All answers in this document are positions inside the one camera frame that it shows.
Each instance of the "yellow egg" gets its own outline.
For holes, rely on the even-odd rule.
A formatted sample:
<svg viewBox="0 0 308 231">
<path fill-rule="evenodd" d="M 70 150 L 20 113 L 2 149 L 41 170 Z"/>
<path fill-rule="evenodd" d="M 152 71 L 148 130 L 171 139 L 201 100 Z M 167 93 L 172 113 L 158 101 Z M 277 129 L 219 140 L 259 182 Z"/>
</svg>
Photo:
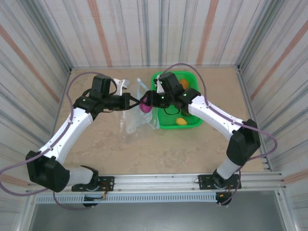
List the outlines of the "yellow egg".
<svg viewBox="0 0 308 231">
<path fill-rule="evenodd" d="M 183 118 L 177 118 L 177 120 L 175 121 L 175 123 L 176 123 L 177 125 L 187 125 L 186 120 L 183 119 Z"/>
</svg>

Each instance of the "clear plastic bag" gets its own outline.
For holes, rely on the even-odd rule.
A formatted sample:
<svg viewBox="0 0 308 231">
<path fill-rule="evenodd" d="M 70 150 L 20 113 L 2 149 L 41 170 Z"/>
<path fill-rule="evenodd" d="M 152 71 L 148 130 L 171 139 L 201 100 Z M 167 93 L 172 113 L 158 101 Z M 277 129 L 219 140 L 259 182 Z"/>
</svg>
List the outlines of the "clear plastic bag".
<svg viewBox="0 0 308 231">
<path fill-rule="evenodd" d="M 140 100 L 149 88 L 138 78 L 128 90 L 133 97 Z M 120 112 L 120 139 L 124 142 L 134 142 L 149 137 L 155 129 L 159 128 L 157 110 L 157 108 L 152 108 L 150 112 L 144 113 L 138 105 Z"/>
</svg>

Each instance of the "pink object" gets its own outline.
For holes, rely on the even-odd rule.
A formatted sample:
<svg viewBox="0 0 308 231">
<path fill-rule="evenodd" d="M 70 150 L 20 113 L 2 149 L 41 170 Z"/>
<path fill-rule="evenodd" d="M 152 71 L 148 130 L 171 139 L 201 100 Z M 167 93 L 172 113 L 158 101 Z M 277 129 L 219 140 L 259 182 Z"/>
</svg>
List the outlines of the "pink object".
<svg viewBox="0 0 308 231">
<path fill-rule="evenodd" d="M 143 113 L 149 113 L 152 110 L 153 106 L 147 106 L 144 103 L 140 103 L 140 109 Z"/>
</svg>

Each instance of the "orange egg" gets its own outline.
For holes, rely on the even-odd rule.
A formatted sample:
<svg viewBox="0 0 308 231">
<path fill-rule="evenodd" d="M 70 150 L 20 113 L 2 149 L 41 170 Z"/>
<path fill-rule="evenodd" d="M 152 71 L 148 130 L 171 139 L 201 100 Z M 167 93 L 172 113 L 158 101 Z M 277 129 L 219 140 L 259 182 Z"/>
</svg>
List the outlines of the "orange egg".
<svg viewBox="0 0 308 231">
<path fill-rule="evenodd" d="M 180 80 L 180 84 L 182 84 L 184 90 L 186 90 L 187 88 L 189 88 L 189 82 L 185 79 L 181 79 Z"/>
</svg>

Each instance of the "metal frame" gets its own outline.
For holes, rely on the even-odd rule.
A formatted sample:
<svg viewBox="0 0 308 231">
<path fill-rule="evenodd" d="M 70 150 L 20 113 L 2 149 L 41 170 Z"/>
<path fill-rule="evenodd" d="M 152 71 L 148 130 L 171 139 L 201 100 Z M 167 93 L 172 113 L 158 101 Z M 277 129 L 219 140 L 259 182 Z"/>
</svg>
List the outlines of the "metal frame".
<svg viewBox="0 0 308 231">
<path fill-rule="evenodd" d="M 114 191 L 109 192 L 108 200 L 97 201 L 99 203 L 138 203 L 138 202 L 216 202 L 214 195 L 221 190 L 200 190 L 195 183 L 198 175 L 194 174 L 153 174 L 153 175 L 113 175 Z M 239 191 L 276 191 L 286 189 L 281 172 L 243 172 L 242 188 Z M 41 186 L 31 184 L 31 191 L 41 189 Z M 97 192 L 72 192 L 68 186 L 56 197 L 64 204 L 87 203 L 85 195 L 99 196 Z M 37 196 L 31 196 L 25 202 L 24 217 L 20 225 L 20 231 L 29 229 L 31 218 L 36 204 L 54 204 L 52 191 L 46 191 Z M 285 213 L 283 219 L 291 217 Z"/>
<path fill-rule="evenodd" d="M 23 213 L 21 213 L 22 217 L 19 220 L 18 224 L 16 225 L 16 227 L 18 227 L 16 230 L 18 231 L 28 231 L 29 230 L 32 217 L 34 214 L 34 209 L 36 206 L 36 201 L 37 201 L 36 195 L 27 197 L 27 199 L 25 200 L 23 204 L 23 209 L 22 209 Z"/>
<path fill-rule="evenodd" d="M 242 70 L 241 70 L 241 68 L 236 67 L 235 71 L 236 71 L 236 74 L 237 74 L 237 77 L 238 77 L 238 81 L 239 81 L 239 84 L 240 84 L 240 87 L 241 87 L 241 90 L 242 90 L 243 98 L 244 98 L 249 116 L 254 121 L 257 122 L 257 118 L 255 116 L 254 109 L 251 105 L 251 101 L 250 101 L 250 98 L 249 98 L 249 95 L 248 95 L 248 92 L 247 92 L 247 88 L 246 88 L 246 85 L 245 85 L 245 82 L 244 82 Z M 260 141 L 261 141 L 261 147 L 260 147 L 261 152 L 265 153 L 267 150 L 266 150 L 265 142 L 264 142 L 264 140 L 262 139 L 261 136 L 260 136 Z M 273 172 L 273 173 L 276 172 L 276 171 L 272 170 L 271 160 L 268 157 L 262 159 L 262 164 L 263 164 L 263 167 L 267 166 L 268 170 L 270 172 Z M 298 220 L 297 220 L 297 217 L 294 213 L 294 210 L 292 209 L 292 205 L 289 202 L 287 192 L 282 191 L 282 190 L 275 190 L 275 194 L 276 194 L 277 203 L 279 205 L 279 209 L 280 209 L 286 230 L 287 231 L 300 231 L 301 229 L 300 229 L 300 226 L 298 224 Z"/>
<path fill-rule="evenodd" d="M 230 68 L 230 67 L 236 67 L 236 65 L 229 65 L 229 64 L 223 64 L 223 65 L 193 65 L 197 68 Z M 77 70 L 113 70 L 113 69 L 154 69 L 154 68 L 161 68 L 161 69 L 167 69 L 170 67 L 170 65 L 152 65 L 152 66 L 82 66 L 82 67 L 73 67 L 72 71 Z M 174 67 L 174 69 L 189 69 L 188 67 Z"/>
<path fill-rule="evenodd" d="M 61 107 L 62 107 L 62 104 L 63 104 L 63 99 L 65 97 L 65 93 L 66 93 L 66 89 L 67 89 L 67 86 L 68 86 L 68 83 L 69 83 L 69 77 L 71 76 L 71 71 L 68 71 L 67 74 L 66 74 L 66 83 L 65 83 L 65 86 L 63 88 L 63 92 L 62 92 L 62 95 L 61 95 L 61 100 L 60 100 L 60 103 L 58 104 L 58 113 L 57 113 L 57 116 L 54 120 L 54 125 L 52 127 L 52 131 L 51 131 L 51 136 L 50 138 L 54 135 L 54 133 L 56 132 L 56 128 L 57 128 L 57 122 L 58 122 L 58 119 L 59 119 L 59 116 L 60 116 L 60 112 L 61 112 Z"/>
</svg>

